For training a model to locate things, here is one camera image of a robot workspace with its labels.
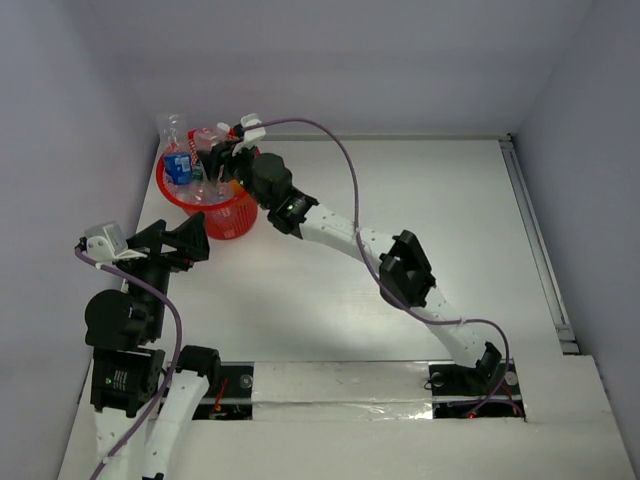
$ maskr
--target bottle label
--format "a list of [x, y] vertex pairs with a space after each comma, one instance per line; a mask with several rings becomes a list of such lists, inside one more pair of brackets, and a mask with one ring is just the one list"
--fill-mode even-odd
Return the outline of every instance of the bottle label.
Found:
[[167, 153], [164, 169], [174, 185], [188, 185], [191, 181], [191, 155], [188, 153]]

